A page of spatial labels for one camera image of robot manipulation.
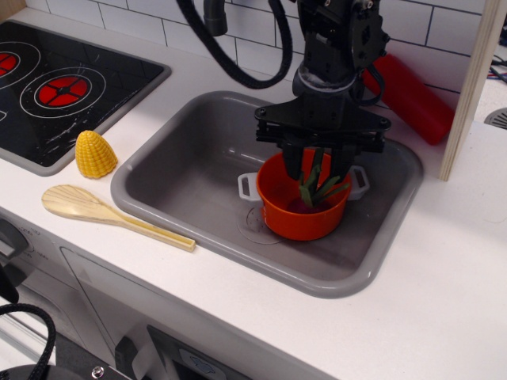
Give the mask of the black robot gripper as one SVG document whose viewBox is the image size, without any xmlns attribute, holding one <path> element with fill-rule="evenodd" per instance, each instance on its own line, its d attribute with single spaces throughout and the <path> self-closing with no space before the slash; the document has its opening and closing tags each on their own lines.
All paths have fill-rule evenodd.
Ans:
<svg viewBox="0 0 507 380">
<path fill-rule="evenodd" d="M 330 177 L 342 180 L 362 152 L 380 153 L 391 121 L 365 107 L 376 99 L 363 98 L 364 86 L 334 94 L 303 93 L 296 99 L 262 106 L 254 115 L 259 142 L 282 146 L 287 175 L 298 180 L 303 147 L 331 149 Z"/>
</svg>

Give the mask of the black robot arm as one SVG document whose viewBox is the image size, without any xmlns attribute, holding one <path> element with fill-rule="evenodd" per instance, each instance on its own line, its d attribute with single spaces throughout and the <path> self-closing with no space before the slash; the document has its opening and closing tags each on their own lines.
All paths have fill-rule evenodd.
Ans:
<svg viewBox="0 0 507 380">
<path fill-rule="evenodd" d="M 390 120 L 366 110 L 381 96 L 364 98 L 361 75 L 369 71 L 383 88 L 373 63 L 386 55 L 378 1 L 299 1 L 305 49 L 295 73 L 295 99 L 258 108 L 257 140 L 282 150 L 287 175 L 302 173 L 307 147 L 330 149 L 330 175 L 344 177 L 363 151 L 382 152 Z"/>
</svg>

